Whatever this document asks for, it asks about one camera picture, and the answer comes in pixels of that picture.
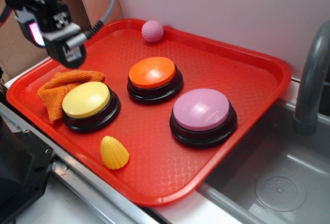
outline yellow button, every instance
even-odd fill
[[[175,76],[175,64],[169,58],[150,57],[132,66],[128,77],[131,83],[141,89],[154,89],[170,82]]]
[[[85,118],[97,114],[110,101],[108,86],[102,82],[91,81],[72,89],[65,96],[62,108],[71,118]]]

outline black cable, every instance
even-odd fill
[[[0,15],[0,23],[4,22],[9,14],[10,14],[10,7],[6,4],[5,8],[3,9]]]

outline yellow plastic object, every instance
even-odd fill
[[[85,118],[97,114],[110,101],[108,86],[91,81],[72,89],[63,99],[62,108],[71,118]]]
[[[108,169],[119,169],[129,160],[127,149],[114,137],[105,136],[101,141],[101,157]]]

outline pink ball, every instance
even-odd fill
[[[163,26],[156,21],[148,21],[142,26],[142,36],[149,42],[159,41],[164,34]]]

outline sink drain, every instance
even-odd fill
[[[270,171],[262,175],[255,187],[260,202],[275,211],[292,211],[299,208],[306,198],[304,184],[284,170]]]

